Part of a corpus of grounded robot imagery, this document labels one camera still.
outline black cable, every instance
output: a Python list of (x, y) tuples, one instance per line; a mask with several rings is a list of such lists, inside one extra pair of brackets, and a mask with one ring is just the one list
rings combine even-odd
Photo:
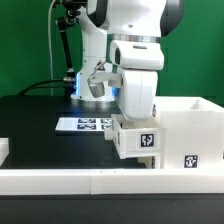
[(36, 87), (32, 87), (30, 90), (32, 89), (57, 89), (57, 88), (66, 88), (66, 87), (70, 87), (69, 85), (67, 86), (36, 86)]
[(44, 85), (44, 84), (48, 84), (48, 83), (56, 83), (56, 82), (63, 82), (63, 79), (52, 79), (52, 80), (46, 80), (46, 81), (34, 83), (34, 84), (30, 85), (29, 87), (27, 87), (26, 89), (20, 91), (17, 95), (24, 96), (29, 90), (34, 89), (35, 87), (38, 87), (38, 86)]

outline white box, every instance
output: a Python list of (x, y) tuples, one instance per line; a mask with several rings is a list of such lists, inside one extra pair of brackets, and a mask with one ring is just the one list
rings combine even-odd
[[(156, 97), (155, 104), (155, 119), (165, 130), (161, 168), (210, 169), (223, 164), (222, 107), (197, 97)], [(195, 157), (195, 165), (192, 160), (187, 164), (186, 157)]]
[(162, 156), (162, 129), (153, 118), (147, 122), (130, 122), (122, 115), (113, 114), (112, 124), (113, 141), (121, 159)]

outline green wall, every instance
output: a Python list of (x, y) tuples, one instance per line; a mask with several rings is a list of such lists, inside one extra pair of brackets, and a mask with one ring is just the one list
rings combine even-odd
[[(47, 14), (50, 0), (7, 0), (0, 8), (0, 96), (50, 78)], [(224, 1), (185, 0), (179, 27), (162, 38), (165, 68), (158, 95), (203, 96), (224, 105)], [(54, 12), (54, 19), (64, 9)], [(65, 76), (59, 33), (52, 24), (55, 77)], [(75, 69), (81, 68), (80, 29), (69, 30)], [(33, 91), (34, 94), (49, 94)]]

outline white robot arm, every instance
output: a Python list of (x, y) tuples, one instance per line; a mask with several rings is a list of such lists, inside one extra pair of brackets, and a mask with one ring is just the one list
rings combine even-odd
[[(153, 110), (157, 87), (157, 70), (164, 64), (158, 39), (171, 31), (182, 17), (183, 1), (169, 0), (107, 0), (95, 1), (95, 12), (89, 15), (92, 22), (113, 35), (109, 56), (114, 65), (108, 76), (118, 106), (127, 121), (145, 121)], [(169, 25), (167, 10), (174, 9), (176, 20)], [(105, 74), (90, 76), (89, 82), (104, 81)]]

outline sticker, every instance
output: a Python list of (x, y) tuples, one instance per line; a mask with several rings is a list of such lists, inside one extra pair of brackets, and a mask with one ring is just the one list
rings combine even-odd
[(95, 124), (78, 124), (78, 130), (96, 130)]
[(141, 148), (155, 147), (155, 134), (141, 134)]
[(105, 129), (111, 128), (111, 127), (112, 127), (112, 125), (107, 125), (107, 124), (101, 125), (102, 130), (105, 130)]
[(184, 168), (197, 168), (198, 167), (198, 155), (185, 155), (184, 156)]
[(96, 119), (94, 119), (94, 118), (80, 118), (78, 120), (78, 123), (81, 123), (81, 124), (95, 124)]
[(104, 131), (111, 126), (111, 118), (61, 117), (56, 131)]
[(110, 118), (101, 119), (102, 124), (112, 124), (112, 120)]
[[(100, 60), (98, 63), (97, 63), (97, 65), (96, 65), (96, 67), (94, 68), (94, 70), (99, 66), (99, 65), (101, 65), (103, 62)], [(106, 71), (106, 69), (105, 69), (105, 67), (104, 66), (102, 66), (101, 68), (99, 68), (97, 71)]]

